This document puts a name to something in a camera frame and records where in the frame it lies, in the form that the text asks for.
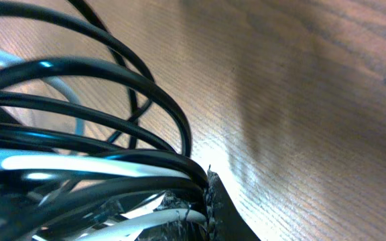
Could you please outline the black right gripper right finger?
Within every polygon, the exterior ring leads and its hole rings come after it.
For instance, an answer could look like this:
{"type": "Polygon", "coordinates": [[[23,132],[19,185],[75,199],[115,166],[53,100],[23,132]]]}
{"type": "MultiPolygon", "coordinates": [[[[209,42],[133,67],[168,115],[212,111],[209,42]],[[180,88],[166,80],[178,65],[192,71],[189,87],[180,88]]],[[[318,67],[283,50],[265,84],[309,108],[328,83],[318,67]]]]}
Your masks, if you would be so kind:
{"type": "Polygon", "coordinates": [[[207,232],[212,241],[260,241],[237,211],[219,175],[208,168],[207,232]]]}

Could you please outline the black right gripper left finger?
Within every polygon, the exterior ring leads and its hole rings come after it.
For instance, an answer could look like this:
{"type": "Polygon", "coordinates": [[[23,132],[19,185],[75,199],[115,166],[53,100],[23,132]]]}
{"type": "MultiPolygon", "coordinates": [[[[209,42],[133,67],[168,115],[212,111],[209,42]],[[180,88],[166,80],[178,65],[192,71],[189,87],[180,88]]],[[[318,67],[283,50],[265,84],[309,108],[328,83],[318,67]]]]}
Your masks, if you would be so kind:
{"type": "Polygon", "coordinates": [[[92,227],[93,240],[208,240],[204,195],[165,191],[92,227]]]}

